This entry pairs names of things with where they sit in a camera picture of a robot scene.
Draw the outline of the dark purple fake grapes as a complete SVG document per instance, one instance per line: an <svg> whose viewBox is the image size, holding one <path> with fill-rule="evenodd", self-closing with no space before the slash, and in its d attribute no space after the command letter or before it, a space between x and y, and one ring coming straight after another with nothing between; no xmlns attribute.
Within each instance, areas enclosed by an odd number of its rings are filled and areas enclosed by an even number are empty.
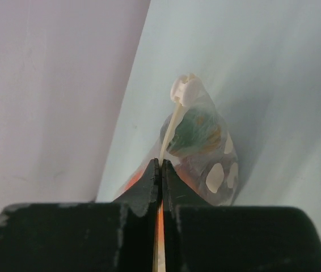
<svg viewBox="0 0 321 272"><path fill-rule="evenodd" d="M230 206L238 187L239 164L235 153L189 156L176 167L179 177L213 206Z"/></svg>

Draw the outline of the clear zip top bag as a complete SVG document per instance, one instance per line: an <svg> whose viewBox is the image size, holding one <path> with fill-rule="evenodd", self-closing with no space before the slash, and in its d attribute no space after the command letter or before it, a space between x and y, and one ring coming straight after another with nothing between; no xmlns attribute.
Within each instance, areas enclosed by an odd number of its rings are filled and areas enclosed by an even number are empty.
<svg viewBox="0 0 321 272"><path fill-rule="evenodd" d="M202 81L178 77L174 111L141 165L120 188L128 206L121 271L236 271L226 236L238 186L238 157Z"/></svg>

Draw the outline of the green fake vegetable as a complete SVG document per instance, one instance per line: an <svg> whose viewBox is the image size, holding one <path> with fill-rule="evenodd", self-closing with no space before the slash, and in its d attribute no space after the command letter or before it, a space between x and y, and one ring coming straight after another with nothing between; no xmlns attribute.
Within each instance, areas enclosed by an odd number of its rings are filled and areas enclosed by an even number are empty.
<svg viewBox="0 0 321 272"><path fill-rule="evenodd" d="M176 127L167 152L179 158L209 153L220 147L221 134L220 121L215 114L190 109Z"/></svg>

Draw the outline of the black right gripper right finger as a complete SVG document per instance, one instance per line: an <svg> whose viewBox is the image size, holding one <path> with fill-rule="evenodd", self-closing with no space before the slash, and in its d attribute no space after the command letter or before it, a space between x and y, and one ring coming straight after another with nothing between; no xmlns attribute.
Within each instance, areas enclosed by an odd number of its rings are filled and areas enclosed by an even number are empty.
<svg viewBox="0 0 321 272"><path fill-rule="evenodd" d="M295 207L212 206L162 166L167 271L321 271L321 240Z"/></svg>

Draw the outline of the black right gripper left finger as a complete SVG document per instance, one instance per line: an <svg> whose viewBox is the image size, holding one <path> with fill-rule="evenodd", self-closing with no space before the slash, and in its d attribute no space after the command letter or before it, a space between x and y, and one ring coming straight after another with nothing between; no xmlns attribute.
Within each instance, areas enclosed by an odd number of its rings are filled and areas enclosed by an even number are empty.
<svg viewBox="0 0 321 272"><path fill-rule="evenodd" d="M112 202L18 203L0 213L0 271L156 271L159 163Z"/></svg>

